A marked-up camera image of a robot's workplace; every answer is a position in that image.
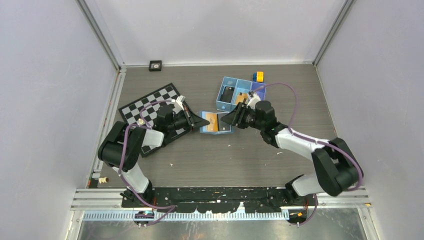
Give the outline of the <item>light blue card holder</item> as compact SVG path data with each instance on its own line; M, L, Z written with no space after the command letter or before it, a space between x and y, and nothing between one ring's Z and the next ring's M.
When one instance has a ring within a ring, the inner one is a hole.
M232 134L234 129L231 125L222 121L222 117L228 114L228 112L208 112L200 111L201 117L209 121L208 125L202 126L199 130L201 134L210 135L223 135Z

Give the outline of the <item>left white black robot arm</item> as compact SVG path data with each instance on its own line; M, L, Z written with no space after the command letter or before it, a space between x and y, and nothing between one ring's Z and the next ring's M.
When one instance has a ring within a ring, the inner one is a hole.
M158 108L152 127L145 123L117 121L100 145L97 156L114 168L128 188L134 190L135 202L141 207L148 207L154 197L148 190L152 187L151 181L138 165L142 147L163 148L175 140L175 131L191 131L209 124L183 103L164 104Z

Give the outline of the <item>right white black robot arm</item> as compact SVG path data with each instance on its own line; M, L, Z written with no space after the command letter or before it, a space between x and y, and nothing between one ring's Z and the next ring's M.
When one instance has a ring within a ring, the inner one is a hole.
M277 120L267 100L257 102L254 108L240 102L221 119L240 129L255 128L267 144L313 163L313 174L300 175L285 184L285 198L291 205L299 205L307 195L327 193L336 197L362 185L363 171L343 139L320 139L293 130Z

